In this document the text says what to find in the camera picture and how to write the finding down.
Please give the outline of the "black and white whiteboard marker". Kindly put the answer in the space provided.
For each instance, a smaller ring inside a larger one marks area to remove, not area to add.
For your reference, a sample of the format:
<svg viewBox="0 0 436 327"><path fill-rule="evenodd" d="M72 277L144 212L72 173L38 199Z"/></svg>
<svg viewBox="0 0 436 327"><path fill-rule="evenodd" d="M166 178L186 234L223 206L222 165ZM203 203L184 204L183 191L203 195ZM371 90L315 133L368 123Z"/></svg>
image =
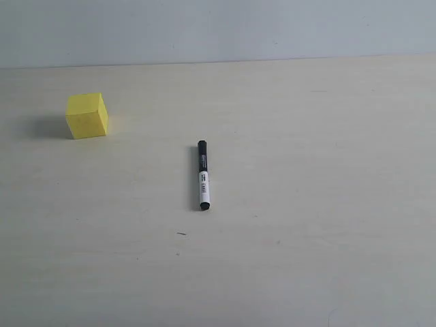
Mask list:
<svg viewBox="0 0 436 327"><path fill-rule="evenodd" d="M198 142L198 170L200 209L207 211L211 206L211 197L207 163L207 143L205 140Z"/></svg>

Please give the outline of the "yellow foam cube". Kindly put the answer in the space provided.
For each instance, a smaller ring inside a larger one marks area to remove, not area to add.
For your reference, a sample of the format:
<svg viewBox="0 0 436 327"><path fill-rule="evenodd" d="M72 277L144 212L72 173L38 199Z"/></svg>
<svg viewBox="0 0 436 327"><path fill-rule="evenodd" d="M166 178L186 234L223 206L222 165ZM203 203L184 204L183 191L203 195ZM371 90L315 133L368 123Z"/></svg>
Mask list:
<svg viewBox="0 0 436 327"><path fill-rule="evenodd" d="M101 93L70 96L65 118L75 140L106 136L108 133L108 113Z"/></svg>

